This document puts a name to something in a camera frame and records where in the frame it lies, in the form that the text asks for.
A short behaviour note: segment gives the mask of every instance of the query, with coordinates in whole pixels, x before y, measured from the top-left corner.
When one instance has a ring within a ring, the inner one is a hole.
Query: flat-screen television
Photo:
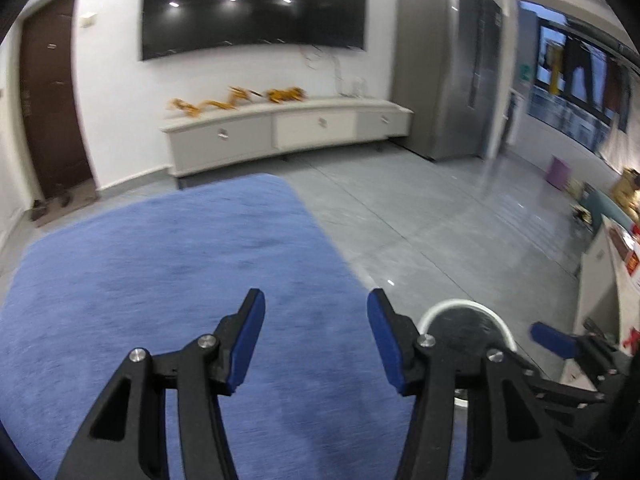
[[[238,44],[364,50],[366,0],[144,0],[142,58]]]

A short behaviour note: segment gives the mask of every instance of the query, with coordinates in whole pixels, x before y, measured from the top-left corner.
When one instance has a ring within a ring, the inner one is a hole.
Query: wall switch
[[[95,25],[95,19],[98,15],[95,12],[88,12],[80,16],[80,27],[87,28]]]

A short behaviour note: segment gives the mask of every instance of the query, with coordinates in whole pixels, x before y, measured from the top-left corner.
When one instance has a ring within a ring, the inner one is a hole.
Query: brown door
[[[20,97],[33,167],[46,198],[92,178],[71,77],[74,0],[54,0],[24,21]]]

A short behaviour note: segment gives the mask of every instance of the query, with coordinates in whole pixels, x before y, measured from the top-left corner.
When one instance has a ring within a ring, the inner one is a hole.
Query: baseboard
[[[152,184],[158,180],[164,180],[170,176],[169,168],[163,166],[162,168],[157,168],[156,170],[151,170],[146,173],[140,173],[123,181],[116,182],[115,184],[102,187],[98,189],[98,195],[100,195],[100,198],[111,198],[112,196],[117,196],[124,192],[131,191],[132,189],[136,189],[137,187]]]

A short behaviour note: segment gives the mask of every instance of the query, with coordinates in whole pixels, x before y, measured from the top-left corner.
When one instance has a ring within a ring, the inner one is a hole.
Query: purple stool
[[[546,181],[553,187],[564,190],[570,176],[571,168],[559,158],[554,157],[554,160],[551,161],[551,166],[549,166],[549,170],[546,172]]]

